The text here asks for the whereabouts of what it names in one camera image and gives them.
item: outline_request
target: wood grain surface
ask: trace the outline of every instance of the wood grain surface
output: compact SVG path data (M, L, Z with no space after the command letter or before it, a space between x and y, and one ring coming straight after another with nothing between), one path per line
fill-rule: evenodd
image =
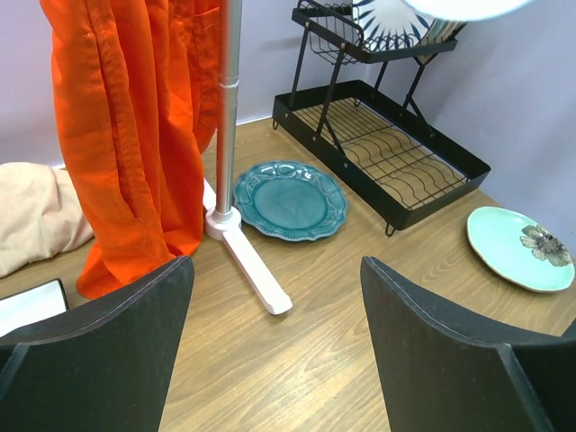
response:
M204 159L215 185L214 145ZM240 126L236 174L271 159L328 172L271 121ZM494 205L485 194L471 193L387 238L380 216L343 188L348 220L331 238L293 244L244 229L292 297L294 308L285 316L266 313L222 244L202 243L193 257L193 300L162 432L389 430L362 301L363 256L508 324L560 335L576 317L574 286L552 295L529 292L497 277L474 254L464 225L472 210ZM6 277L0 296L61 277L77 306L84 300L74 281L89 246Z
M316 130L321 112L316 105L297 114ZM406 209L430 203L466 181L464 174L400 128L363 104L355 106L354 98L331 103L328 120L348 158ZM336 146L328 128L322 136Z

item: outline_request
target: metal rod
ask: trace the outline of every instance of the metal rod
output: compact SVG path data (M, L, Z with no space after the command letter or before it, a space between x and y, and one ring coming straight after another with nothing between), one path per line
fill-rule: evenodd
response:
M412 109L414 110L414 113L416 113L416 116L418 117L418 119L420 120L422 125L426 128L426 131L428 132L428 135L430 136L430 138L434 138L436 136L436 134L434 133L434 131L432 130L432 128L430 127L430 125L428 124L426 119L424 118L424 114L422 114L422 111L418 108L418 106L416 105L416 102L414 102L414 99L410 98L409 104L412 107Z
M302 44L300 45L300 54L298 55L298 63L296 65L296 73L294 74L294 82L292 84L292 92L290 93L290 102L288 106L292 108L296 100L296 90L298 89L298 81L300 80L300 73L302 72L302 62L304 61L304 53L306 52L306 42L308 41L308 34L310 33L310 23L306 22L304 34L302 35Z
M340 73L340 67L342 66L342 61L344 60L344 55L346 54L346 46L342 44L340 47L340 52L336 59L336 65L334 65L334 72L332 72L332 79L330 79L330 85L328 86L328 91L326 92L326 99L324 100L324 107L322 108L322 114L320 115L318 128L316 132L318 135L322 133L322 128L324 127L324 121L328 115L328 108L330 107L330 102L332 102L332 95L334 94L334 88L336 87L336 81L338 80L338 74Z
M392 237L394 232L396 232L396 229L389 222L386 222L386 236Z
M216 214L228 219L232 206L238 115L241 0L220 2L220 109L216 149Z
M376 79L376 84L374 85L375 90L378 90L380 88L380 84L382 83L382 78L384 77L384 72L386 72L387 66L388 66L388 62L384 61L382 63L382 67L380 68L380 73L378 74L378 78Z
M416 73L416 76L414 77L414 81L412 81L412 85L410 86L410 90L408 91L408 94L406 94L406 100L404 101L404 105L402 106L402 108L404 108L404 109L408 108L408 103L410 102L410 99L412 98L412 96L414 95L414 92L416 91L416 87L418 86L418 83L420 82L420 79L422 78L422 74L424 73L425 67L426 67L426 65L421 65L418 68L418 72Z
M328 132L330 133L330 136L332 137L332 140L334 141L334 145L336 147L338 147L338 150L340 150L340 153L342 153L345 156L346 152L344 151L344 149L340 145L340 140L338 139L338 136L336 135L336 132L332 128L332 125L330 124L328 119L325 120L325 123L326 123L326 127L328 128Z

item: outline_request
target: decorative plate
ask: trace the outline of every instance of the decorative plate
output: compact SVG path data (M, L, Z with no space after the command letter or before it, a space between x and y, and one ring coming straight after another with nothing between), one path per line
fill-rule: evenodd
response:
M496 273L531 291L568 288L574 263L566 247L527 216L498 207L481 207L468 217L468 239Z
M342 189L313 166L282 160L252 166L234 191L242 220L288 241L334 234L346 221Z
M354 0L352 17L364 30L370 51L399 50L419 44L435 22L404 0Z
M430 26L430 30L426 33L426 37L423 38L424 43L435 43L435 39L440 42L441 36L444 33L446 27L450 24L449 21L444 20L435 20L434 23Z
M442 33L438 38L442 41L447 41L452 36L452 33L456 31L463 23L459 21L449 21L448 25L442 30Z

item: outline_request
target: wire rack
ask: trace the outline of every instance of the wire rack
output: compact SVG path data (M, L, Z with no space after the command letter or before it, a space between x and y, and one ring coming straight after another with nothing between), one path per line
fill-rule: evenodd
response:
M433 52L454 49L454 46L447 42L454 41L455 32L435 38L422 38L407 32L400 35L365 35L355 16L358 16L357 6L353 4L319 4L312 0L301 0L292 18L312 29L324 30L313 34L308 43L314 53L331 64L338 61L342 43L357 48L356 53L347 53L344 56L343 65L355 64L358 61L381 61L387 54L391 54L390 51L398 51L397 55L400 57L416 57L419 54L410 54L410 50L419 49L425 53L422 55L431 55ZM325 31L337 37L327 38Z
M321 106L313 106L295 114L315 129L321 112ZM328 121L346 156L406 210L431 203L468 181L466 175L354 98L331 103ZM337 146L327 129L322 137Z
M437 54L453 50L464 27L450 22L439 38L413 34L366 37L351 4L300 0L292 20L303 27L292 91L274 99L273 126L282 125L387 222L406 228L476 189L490 167L426 121L414 94ZM304 52L334 65L329 84L298 89ZM418 71L398 104L379 91L390 61L415 59ZM374 85L338 82L345 64L380 63Z

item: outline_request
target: lamp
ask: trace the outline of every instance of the lamp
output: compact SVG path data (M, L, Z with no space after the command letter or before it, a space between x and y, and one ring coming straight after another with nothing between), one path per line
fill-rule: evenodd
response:
M532 0L404 0L408 5L449 21L480 21L507 14Z

